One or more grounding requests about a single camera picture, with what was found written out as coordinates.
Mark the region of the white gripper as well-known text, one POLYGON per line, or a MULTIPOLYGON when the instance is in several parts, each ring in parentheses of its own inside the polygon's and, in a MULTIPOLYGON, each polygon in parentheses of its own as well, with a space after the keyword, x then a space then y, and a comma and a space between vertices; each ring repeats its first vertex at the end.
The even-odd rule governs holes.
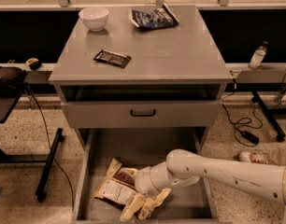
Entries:
POLYGON ((199 176, 190 173, 187 166, 172 166, 167 161, 139 170, 135 177, 135 188, 140 194, 136 193, 129 198, 122 210, 120 221, 126 222, 138 210, 137 217, 140 220, 149 218, 156 208, 156 199, 151 196, 159 194, 166 188, 194 185, 199 179, 199 176))

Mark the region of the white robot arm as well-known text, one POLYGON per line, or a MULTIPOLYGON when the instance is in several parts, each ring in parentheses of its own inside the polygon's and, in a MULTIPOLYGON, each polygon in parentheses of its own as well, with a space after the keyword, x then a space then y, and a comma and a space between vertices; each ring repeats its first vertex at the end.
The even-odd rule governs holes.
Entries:
POLYGON ((163 189, 191 186, 201 177, 283 204, 282 224, 286 224, 286 166, 210 159, 183 149, 169 152, 164 162, 137 171, 136 193, 128 197, 120 221, 130 219, 149 197, 163 189))

